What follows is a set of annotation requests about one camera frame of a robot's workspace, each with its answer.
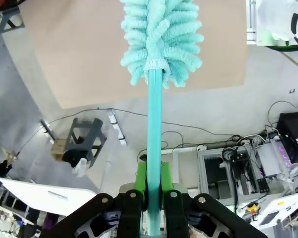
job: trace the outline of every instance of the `black object on stool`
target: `black object on stool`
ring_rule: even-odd
[[[73,120],[69,135],[66,139],[63,161],[68,162],[74,168],[81,158],[86,158],[90,161],[90,167],[92,167],[96,161],[96,158],[104,146],[106,137],[101,131],[103,121],[100,119],[94,119],[92,123],[77,122],[77,118]],[[87,136],[78,138],[74,134],[74,129],[89,129]],[[95,140],[99,138],[100,145],[94,145]]]

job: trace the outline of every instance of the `white floor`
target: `white floor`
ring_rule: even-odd
[[[60,108],[44,79],[25,29],[5,34],[4,40],[21,78],[46,121],[82,110],[82,108],[70,110]],[[259,133],[264,129],[264,125],[268,123],[268,109],[275,101],[286,100],[296,104],[298,67],[280,53],[267,48],[249,46],[248,49],[246,79],[243,86],[167,95],[163,98],[163,120],[202,127],[213,133],[247,135]],[[295,93],[290,94],[290,90],[293,89]],[[145,114],[147,100],[143,98],[97,106],[115,107]],[[298,109],[279,103],[271,110],[270,121],[276,121],[280,112],[294,111]],[[103,129],[108,140],[94,167],[88,172],[88,176],[100,187],[106,160],[110,160],[112,165],[110,177],[106,179],[102,188],[114,195],[120,185],[135,180],[136,156],[139,150],[146,148],[146,118],[117,112],[119,124],[128,142],[128,147],[123,147],[117,140],[104,111],[82,113],[78,117],[80,119],[98,117],[104,121]],[[66,136],[71,122],[72,118],[65,119],[52,124],[51,127],[62,138]],[[180,132],[185,143],[216,142],[228,138],[228,136],[211,135],[202,130],[174,125],[164,124],[162,130]],[[163,140],[168,142],[169,147],[175,147],[181,143],[180,136],[175,133],[166,133],[163,135]],[[193,158],[184,163],[186,166],[182,166],[182,179],[191,180],[190,186],[192,186],[190,178],[197,176],[196,160]]]

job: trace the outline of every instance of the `bolt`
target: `bolt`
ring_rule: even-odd
[[[177,194],[176,192],[172,192],[172,193],[170,193],[170,196],[171,196],[171,197],[177,197],[178,194]]]
[[[206,202],[206,200],[205,200],[205,198],[204,198],[204,197],[200,197],[200,198],[199,198],[199,202],[201,202],[201,203],[205,203],[205,202]]]

